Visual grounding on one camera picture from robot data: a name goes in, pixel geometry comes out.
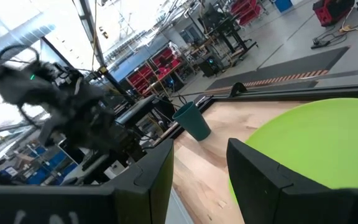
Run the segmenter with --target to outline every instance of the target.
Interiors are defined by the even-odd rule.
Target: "teal bucket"
[[[183,105],[172,118],[197,141],[202,141],[211,134],[211,129],[194,102]]]

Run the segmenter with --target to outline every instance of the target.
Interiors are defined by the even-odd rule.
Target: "black machine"
[[[217,63],[217,59],[213,56],[208,57],[206,60],[198,64],[201,71],[204,72],[203,76],[211,77],[217,75],[221,71],[221,67]]]
[[[40,143],[51,146],[54,134],[63,133],[69,150],[85,147],[118,161],[131,157],[137,162],[101,186],[0,186],[0,223],[165,223],[173,141],[162,142],[146,155],[138,143],[140,136],[117,124],[114,112],[100,106],[101,89],[73,68],[41,62],[32,48],[36,60],[22,70],[1,65],[8,50],[27,47],[13,45],[0,52],[0,95],[41,129]],[[22,109],[26,103],[42,105],[50,113],[42,127],[26,115]],[[14,205],[1,207],[6,202]]]
[[[0,52],[16,48],[13,45]],[[36,60],[22,70],[0,64],[0,95],[9,104],[16,105],[23,117],[37,126],[22,109],[24,104],[42,105],[51,117],[41,127],[39,142],[48,147],[54,142],[52,134],[66,136],[69,148],[85,147],[117,157],[133,157],[138,161],[144,156],[138,145],[139,136],[115,122],[114,111],[103,108],[102,89],[85,82],[77,70],[59,64]]]
[[[321,26],[327,27],[334,25],[346,16],[353,5],[354,0],[319,0],[313,4],[313,10]]]
[[[245,223],[358,224],[358,189],[329,189],[238,139],[226,155]]]

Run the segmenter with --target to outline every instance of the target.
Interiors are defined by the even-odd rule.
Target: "wooden table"
[[[203,113],[212,129],[210,136],[197,142],[185,131],[176,138],[173,187],[194,223],[244,223],[229,192],[227,140],[244,142],[267,121],[300,104],[214,103]]]

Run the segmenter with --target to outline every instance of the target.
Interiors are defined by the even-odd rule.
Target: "power cord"
[[[171,77],[171,79],[172,79],[172,91],[175,92],[175,81],[173,81],[172,77]],[[181,96],[181,94],[179,92],[177,94],[178,94],[180,103],[182,103],[183,105],[187,104],[186,98]]]
[[[313,39],[313,45],[311,46],[311,49],[317,49],[321,47],[327,47],[327,46],[334,46],[337,44],[340,44],[347,39],[347,34],[352,31],[358,31],[358,25],[351,27],[349,25],[346,25],[346,22],[351,15],[352,11],[354,10],[354,7],[347,13],[345,19],[342,22],[342,26],[339,30],[336,30],[330,34],[327,34],[328,32],[331,32],[335,29],[335,26],[331,29],[327,30],[326,32],[322,33],[318,37],[315,37]],[[332,39],[324,40],[324,38],[332,36]]]
[[[35,121],[33,121],[29,115],[27,115],[27,113],[25,113],[25,111],[23,110],[23,105],[17,106],[17,109],[19,109],[20,114],[23,116],[23,118],[31,125],[33,125],[34,127],[36,127],[37,129],[41,129],[41,126],[39,126],[38,124],[35,123]]]
[[[139,133],[137,133],[134,129],[132,128],[128,128],[127,126],[121,124],[120,122],[118,121],[115,121],[116,124],[120,125],[122,128],[125,128],[128,132],[130,133],[133,133],[133,134],[136,134],[138,137],[140,137],[141,139],[143,138],[143,136],[141,136]],[[148,140],[155,140],[153,137],[150,137],[148,135],[146,135],[142,130],[140,130],[142,132],[142,134],[147,137]]]

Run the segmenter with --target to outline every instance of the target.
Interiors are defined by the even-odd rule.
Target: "black cable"
[[[172,79],[172,91],[174,93],[175,92],[175,81],[173,81],[173,78],[171,77],[171,75],[170,75],[170,78]],[[179,96],[180,103],[182,103],[183,105],[187,104],[187,100],[183,96],[181,96],[179,92],[178,92],[178,96]]]
[[[335,42],[335,41],[340,40],[342,37],[345,37],[345,38],[344,38],[343,40],[339,41],[339,42]],[[338,44],[340,44],[340,43],[343,43],[345,40],[347,40],[347,35],[342,35],[342,36],[340,36],[338,39],[336,39],[336,40],[334,40],[334,41],[331,41],[331,43],[330,43],[328,46],[338,45]]]
[[[4,62],[19,62],[19,63],[27,63],[30,64],[30,62],[25,62],[25,61],[20,61],[20,60],[14,60],[14,59],[3,59],[0,58],[0,61],[4,61]],[[83,69],[83,68],[74,68],[80,71],[86,71],[86,72],[92,72],[92,70],[88,70],[88,69]]]
[[[35,126],[37,129],[41,129],[41,126],[39,126],[38,124],[36,124],[30,117],[29,115],[27,115],[25,113],[25,111],[23,110],[23,105],[21,106],[17,106],[17,108],[19,109],[20,114],[23,116],[23,118],[31,125]]]
[[[114,121],[116,122],[116,124],[118,124],[118,125],[120,125],[121,127],[127,129],[129,132],[136,134],[136,135],[137,135],[138,137],[140,137],[141,139],[143,138],[143,136],[141,136],[141,135],[140,135],[138,132],[136,132],[134,129],[128,128],[127,126],[121,124],[120,122],[118,122],[118,121],[116,121],[116,120],[114,120]],[[155,140],[154,138],[152,138],[152,137],[146,135],[142,130],[140,130],[140,131],[142,132],[142,134],[143,134],[145,137],[147,137],[148,140]]]
[[[33,51],[34,53],[35,53],[35,60],[36,61],[38,61],[39,62],[39,60],[40,60],[40,54],[38,53],[38,51],[37,50],[35,50],[33,47],[31,47],[31,46],[27,46],[27,45],[23,45],[23,44],[16,44],[16,45],[10,45],[10,46],[8,46],[8,47],[5,47],[4,49],[2,49],[1,51],[0,51],[0,66],[1,66],[1,60],[2,60],[2,56],[6,53],[6,52],[8,52],[8,51],[10,51],[10,50],[12,50],[12,49],[20,49],[20,48],[22,48],[22,49],[29,49],[29,50],[31,50],[31,51]]]
[[[145,150],[145,149],[154,149],[155,147],[143,147],[142,149]]]
[[[322,39],[322,38],[324,38],[324,37],[321,37],[321,36],[324,35],[324,34],[326,34],[326,33],[328,33],[328,32],[333,31],[333,30],[335,29],[335,27],[336,27],[336,26],[333,26],[331,29],[329,29],[329,30],[323,32],[323,33],[320,34],[318,37],[315,37],[315,38],[313,38],[313,39]]]

